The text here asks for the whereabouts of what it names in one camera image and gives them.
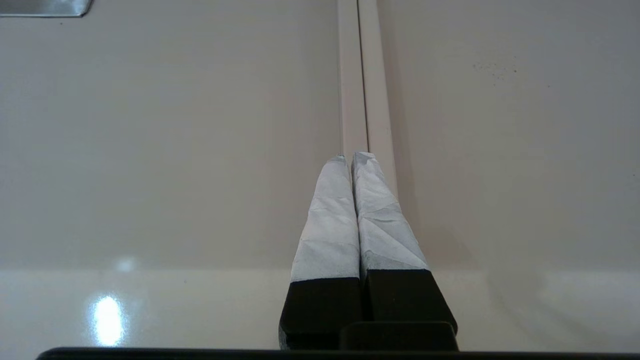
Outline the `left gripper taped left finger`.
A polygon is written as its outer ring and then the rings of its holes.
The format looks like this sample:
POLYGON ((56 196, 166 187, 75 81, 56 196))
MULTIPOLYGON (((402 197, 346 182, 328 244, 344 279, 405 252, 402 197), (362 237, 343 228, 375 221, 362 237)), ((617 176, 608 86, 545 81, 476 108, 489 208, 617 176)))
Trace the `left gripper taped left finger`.
POLYGON ((336 350, 362 320, 361 248, 345 157, 332 157, 315 185, 278 324, 283 350, 336 350))

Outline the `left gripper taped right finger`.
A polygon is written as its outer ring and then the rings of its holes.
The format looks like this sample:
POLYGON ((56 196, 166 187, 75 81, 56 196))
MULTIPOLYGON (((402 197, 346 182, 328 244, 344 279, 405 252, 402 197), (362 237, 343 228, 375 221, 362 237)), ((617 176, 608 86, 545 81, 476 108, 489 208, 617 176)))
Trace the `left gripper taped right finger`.
POLYGON ((343 328, 352 351, 457 351, 457 321, 374 154, 352 162, 363 321, 343 328))

